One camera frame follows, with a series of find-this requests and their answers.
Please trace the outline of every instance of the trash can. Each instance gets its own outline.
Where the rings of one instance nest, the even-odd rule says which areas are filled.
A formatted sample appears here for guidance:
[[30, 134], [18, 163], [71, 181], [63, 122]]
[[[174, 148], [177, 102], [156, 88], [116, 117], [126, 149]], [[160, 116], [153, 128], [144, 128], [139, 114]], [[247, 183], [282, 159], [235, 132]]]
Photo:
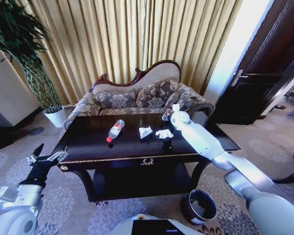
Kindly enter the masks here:
[[208, 193], [196, 188], [182, 199], [181, 211], [189, 223], [200, 225], [216, 217], [217, 206]]

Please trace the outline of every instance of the red bottle label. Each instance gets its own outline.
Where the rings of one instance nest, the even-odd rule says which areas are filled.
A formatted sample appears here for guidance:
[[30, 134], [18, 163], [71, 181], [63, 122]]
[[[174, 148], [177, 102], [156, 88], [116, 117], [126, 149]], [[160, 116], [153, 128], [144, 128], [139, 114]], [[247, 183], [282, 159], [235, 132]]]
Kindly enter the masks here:
[[120, 131], [122, 130], [122, 126], [121, 125], [119, 125], [119, 124], [116, 123], [116, 124], [114, 124], [114, 126], [115, 127], [118, 127]]

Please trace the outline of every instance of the white tissue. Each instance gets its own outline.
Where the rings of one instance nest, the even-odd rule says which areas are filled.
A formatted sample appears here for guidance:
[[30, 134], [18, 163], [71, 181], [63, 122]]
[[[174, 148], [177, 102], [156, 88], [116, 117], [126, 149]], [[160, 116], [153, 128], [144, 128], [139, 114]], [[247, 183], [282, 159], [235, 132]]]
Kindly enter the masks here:
[[165, 139], [166, 137], [169, 137], [169, 138], [173, 137], [173, 134], [168, 129], [157, 131], [156, 135], [159, 136], [159, 139]]
[[139, 128], [139, 134], [141, 135], [141, 139], [149, 135], [151, 132], [152, 132], [152, 129], [150, 128], [150, 126], [148, 128], [143, 128], [143, 127]]

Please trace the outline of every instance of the curtain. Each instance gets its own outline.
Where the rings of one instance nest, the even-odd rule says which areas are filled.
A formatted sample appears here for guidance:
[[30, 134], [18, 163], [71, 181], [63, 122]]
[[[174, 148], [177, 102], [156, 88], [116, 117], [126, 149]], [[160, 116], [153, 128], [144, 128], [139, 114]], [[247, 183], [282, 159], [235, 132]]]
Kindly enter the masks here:
[[40, 53], [61, 103], [74, 104], [103, 73], [127, 83], [135, 68], [175, 60], [203, 93], [242, 0], [17, 0], [49, 30]]

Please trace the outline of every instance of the table top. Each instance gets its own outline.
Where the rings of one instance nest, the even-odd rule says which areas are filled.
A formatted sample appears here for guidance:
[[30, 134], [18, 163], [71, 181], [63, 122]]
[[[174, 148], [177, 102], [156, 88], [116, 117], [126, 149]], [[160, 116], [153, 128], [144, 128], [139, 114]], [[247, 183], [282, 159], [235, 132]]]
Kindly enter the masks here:
[[[162, 114], [135, 114], [76, 117], [53, 152], [67, 146], [66, 162], [196, 153], [181, 132], [175, 130], [169, 121], [162, 121], [161, 116]], [[214, 135], [226, 151], [240, 149], [203, 112], [193, 112], [190, 116], [193, 122], [201, 124]], [[108, 143], [106, 138], [109, 130], [118, 119], [125, 121], [125, 127], [117, 138]], [[141, 140], [139, 127], [149, 126], [153, 132]], [[161, 129], [169, 129], [174, 137], [170, 141], [159, 139], [155, 133]]]

